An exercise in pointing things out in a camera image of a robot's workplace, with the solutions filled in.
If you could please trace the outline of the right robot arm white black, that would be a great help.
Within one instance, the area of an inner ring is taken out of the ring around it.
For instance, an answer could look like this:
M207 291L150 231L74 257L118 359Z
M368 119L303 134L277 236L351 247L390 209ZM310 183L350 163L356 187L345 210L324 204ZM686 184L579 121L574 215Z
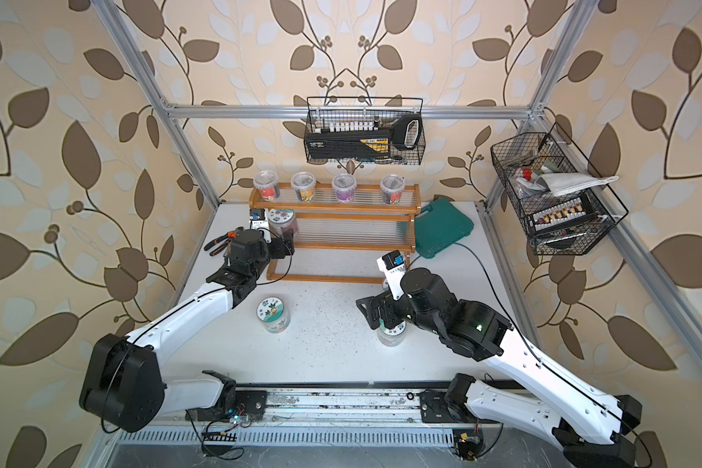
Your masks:
M634 466L636 446L627 436L642 419L638 400L593 388L528 341L509 317L483 302L460 300L426 268L396 269L387 279L388 291L356 302L371 329L409 323L528 390L526 397L515 395L457 374L443 396L451 418L520 429L561 449L575 467Z

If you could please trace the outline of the tomato label seed jar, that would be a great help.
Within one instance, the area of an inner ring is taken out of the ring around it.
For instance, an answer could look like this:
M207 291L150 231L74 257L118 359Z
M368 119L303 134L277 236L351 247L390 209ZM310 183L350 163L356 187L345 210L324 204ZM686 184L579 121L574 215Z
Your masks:
M406 325L399 324L394 329L387 329L386 327L380 326L376 332L378 333L378 340L383 345L395 347L403 342L405 338Z

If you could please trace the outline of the flower label seed jar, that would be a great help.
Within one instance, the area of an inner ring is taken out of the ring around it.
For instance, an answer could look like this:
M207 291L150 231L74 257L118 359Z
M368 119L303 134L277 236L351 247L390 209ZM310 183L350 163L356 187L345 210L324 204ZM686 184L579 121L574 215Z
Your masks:
M270 209L266 212L266 217L272 233L291 238L298 234L298 219L295 211Z

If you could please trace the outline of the wooden two-tier shelf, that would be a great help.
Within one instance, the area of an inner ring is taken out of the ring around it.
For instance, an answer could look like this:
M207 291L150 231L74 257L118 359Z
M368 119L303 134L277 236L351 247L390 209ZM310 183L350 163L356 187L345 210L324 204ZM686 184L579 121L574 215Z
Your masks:
M290 183L281 196L265 201L254 190L252 209L290 210L296 215L293 259L271 261L266 278L275 281L375 284L383 282L376 260L398 251L404 265L415 253L415 217L421 211L419 187L408 185L402 200L384 202L377 185L361 184L350 203L341 203L329 183L316 185L315 197L302 202Z

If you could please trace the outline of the clear seed jar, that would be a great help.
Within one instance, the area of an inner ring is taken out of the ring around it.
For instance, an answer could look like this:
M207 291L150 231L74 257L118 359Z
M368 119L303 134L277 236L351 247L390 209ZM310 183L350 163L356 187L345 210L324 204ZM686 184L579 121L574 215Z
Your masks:
M292 189L301 202L311 202L316 193L316 179L312 173L299 172L292 176Z
M331 184L339 203L351 203L354 200L357 189L357 181L354 175L336 175Z
M380 190L385 204L398 204L406 190L406 180L400 175L386 175L380 181Z
M264 201L272 202L280 197L280 183L275 172L261 171L253 179L253 186Z

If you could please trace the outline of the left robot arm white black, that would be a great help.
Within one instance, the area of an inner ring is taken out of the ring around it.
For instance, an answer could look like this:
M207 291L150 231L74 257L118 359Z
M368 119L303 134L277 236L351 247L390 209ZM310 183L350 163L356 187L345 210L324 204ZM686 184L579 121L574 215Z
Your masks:
M222 266L192 296L124 337L109 333L95 344L80 408L128 433L176 411L224 411L236 385L232 378L206 370L198 378L166 380L161 368L199 331L243 302L271 261L293 254L292 232L238 232Z

